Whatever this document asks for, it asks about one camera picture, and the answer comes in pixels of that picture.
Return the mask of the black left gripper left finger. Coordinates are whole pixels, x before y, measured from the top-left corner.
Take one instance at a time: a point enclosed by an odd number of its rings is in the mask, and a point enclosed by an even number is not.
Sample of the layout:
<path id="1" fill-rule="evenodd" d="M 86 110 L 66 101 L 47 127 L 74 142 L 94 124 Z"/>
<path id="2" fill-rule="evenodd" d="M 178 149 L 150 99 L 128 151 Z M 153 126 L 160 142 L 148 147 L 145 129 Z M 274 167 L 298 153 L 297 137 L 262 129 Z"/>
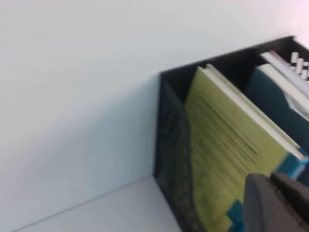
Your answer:
<path id="1" fill-rule="evenodd" d="M 243 197 L 246 232 L 300 232 L 302 219 L 271 179 L 263 174 L 246 177 Z"/>

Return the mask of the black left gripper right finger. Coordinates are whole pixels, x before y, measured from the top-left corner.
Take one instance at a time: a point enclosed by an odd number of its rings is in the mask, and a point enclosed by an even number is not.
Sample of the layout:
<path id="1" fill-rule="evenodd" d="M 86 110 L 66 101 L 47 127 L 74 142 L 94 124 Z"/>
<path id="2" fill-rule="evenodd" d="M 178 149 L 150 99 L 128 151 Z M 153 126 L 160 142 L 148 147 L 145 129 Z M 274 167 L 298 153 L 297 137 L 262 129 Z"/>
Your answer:
<path id="1" fill-rule="evenodd" d="M 291 207 L 299 226 L 308 232 L 309 188 L 283 173 L 272 173 L 270 179 Z"/>

